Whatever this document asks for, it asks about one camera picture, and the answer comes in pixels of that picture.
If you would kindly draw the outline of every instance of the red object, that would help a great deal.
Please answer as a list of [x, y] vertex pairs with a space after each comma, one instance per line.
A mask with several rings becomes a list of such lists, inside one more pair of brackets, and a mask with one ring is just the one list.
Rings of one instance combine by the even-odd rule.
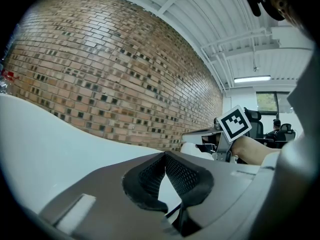
[[19, 76], [15, 77], [13, 72], [3, 70], [1, 72], [1, 76], [10, 81], [15, 81], [15, 79], [19, 79]]

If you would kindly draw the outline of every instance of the black mesh pad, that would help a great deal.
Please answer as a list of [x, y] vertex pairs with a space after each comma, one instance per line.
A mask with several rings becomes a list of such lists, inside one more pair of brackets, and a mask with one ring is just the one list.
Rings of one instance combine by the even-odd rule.
[[122, 180], [123, 189], [140, 208], [163, 211], [166, 205], [158, 201], [158, 195], [165, 173], [184, 207], [201, 204], [214, 184], [213, 176], [205, 168], [164, 152], [129, 170]]

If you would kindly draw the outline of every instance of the pipe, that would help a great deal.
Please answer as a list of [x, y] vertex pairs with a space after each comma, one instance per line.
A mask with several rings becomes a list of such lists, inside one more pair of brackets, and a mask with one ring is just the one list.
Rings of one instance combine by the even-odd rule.
[[243, 39], [252, 39], [252, 38], [259, 38], [259, 37], [269, 37], [271, 36], [272, 34], [271, 33], [265, 33], [265, 34], [262, 34], [262, 33], [258, 33], [258, 34], [251, 34], [251, 35], [247, 35], [247, 36], [242, 36], [242, 37], [238, 37], [237, 39], [234, 39], [234, 40], [228, 40], [228, 41], [223, 41], [223, 42], [216, 42], [216, 44], [220, 47], [224, 44], [228, 44], [228, 43], [231, 43], [231, 42], [237, 42], [237, 41], [240, 41], [240, 40], [243, 40]]
[[220, 60], [220, 57], [218, 55], [215, 56], [216, 57], [216, 60], [218, 61], [218, 63], [220, 64], [220, 67], [222, 68], [222, 71], [224, 73], [224, 76], [226, 78], [226, 81], [228, 82], [228, 86], [229, 86], [229, 90], [230, 90], [230, 87], [231, 87], [231, 83], [230, 83], [230, 80], [229, 80], [229, 77], [227, 76], [227, 72], [226, 72], [226, 69], [224, 67], [224, 65], [222, 64], [221, 60]]
[[[214, 46], [211, 46], [211, 49], [212, 49], [212, 51], [213, 51], [214, 54], [217, 53]], [[216, 57], [216, 60], [217, 60], [217, 61], [219, 62], [219, 64], [220, 64], [220, 67], [221, 67], [221, 69], [222, 69], [222, 71], [223, 71], [223, 73], [224, 73], [224, 76], [225, 76], [226, 81], [228, 82], [228, 86], [229, 86], [229, 90], [230, 90], [231, 81], [229, 80], [229, 77], [227, 76], [226, 69], [225, 69], [224, 65], [222, 64], [222, 62], [221, 62], [221, 60], [220, 60], [220, 57], [219, 57], [218, 55], [216, 55], [215, 57]]]
[[251, 38], [251, 44], [253, 48], [253, 70], [254, 70], [256, 67], [256, 47], [255, 47], [255, 40], [253, 38]]
[[219, 76], [216, 68], [214, 67], [214, 65], [213, 65], [213, 64], [211, 63], [211, 61], [209, 60], [208, 55], [206, 54], [206, 52], [204, 51], [203, 48], [200, 48], [200, 50], [202, 51], [205, 59], [206, 59], [206, 60], [208, 61], [208, 63], [211, 65], [211, 68], [213, 69], [213, 71], [214, 71], [216, 77], [218, 78], [218, 80], [220, 81], [220, 84], [221, 84], [222, 88], [224, 89], [224, 92], [227, 93], [226, 88], [225, 88], [225, 85], [224, 85], [223, 82], [221, 81], [221, 78], [220, 78], [220, 76]]
[[235, 34], [235, 35], [232, 35], [232, 36], [229, 36], [229, 37], [226, 37], [226, 38], [222, 38], [222, 39], [214, 41], [214, 42], [210, 42], [210, 43], [208, 43], [208, 44], [206, 44], [204, 46], [201, 46], [201, 48], [206, 48], [206, 47], [215, 45], [215, 44], [220, 43], [220, 42], [226, 42], [226, 41], [229, 41], [229, 40], [232, 40], [232, 39], [236, 39], [236, 38], [242, 37], [244, 35], [256, 34], [257, 32], [260, 33], [260, 34], [261, 34], [261, 32], [264, 32], [264, 34], [267, 35], [267, 29], [265, 27], [261, 27], [261, 28], [255, 29], [255, 30], [249, 30], [249, 31], [243, 32], [241, 34]]
[[224, 53], [222, 53], [222, 58], [223, 58], [224, 63], [226, 64], [228, 72], [230, 73], [230, 80], [231, 80], [231, 85], [232, 85], [231, 87], [235, 87], [235, 83], [233, 81], [232, 74], [231, 74], [231, 69], [230, 69], [229, 64], [227, 62], [227, 57], [226, 57], [226, 55]]

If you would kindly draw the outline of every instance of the human arm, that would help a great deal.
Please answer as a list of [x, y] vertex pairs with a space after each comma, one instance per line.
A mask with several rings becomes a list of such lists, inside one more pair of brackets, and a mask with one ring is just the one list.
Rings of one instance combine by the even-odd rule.
[[238, 156], [249, 165], [261, 165], [268, 154], [277, 151], [280, 149], [267, 147], [247, 136], [239, 137], [231, 148], [233, 156]]

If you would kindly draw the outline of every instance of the white wall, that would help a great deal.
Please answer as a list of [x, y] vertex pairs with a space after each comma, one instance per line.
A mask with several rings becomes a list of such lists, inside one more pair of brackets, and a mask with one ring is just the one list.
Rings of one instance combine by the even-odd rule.
[[257, 110], [257, 94], [253, 87], [231, 89], [228, 95], [223, 96], [222, 113], [226, 113], [235, 106], [239, 105], [242, 109]]

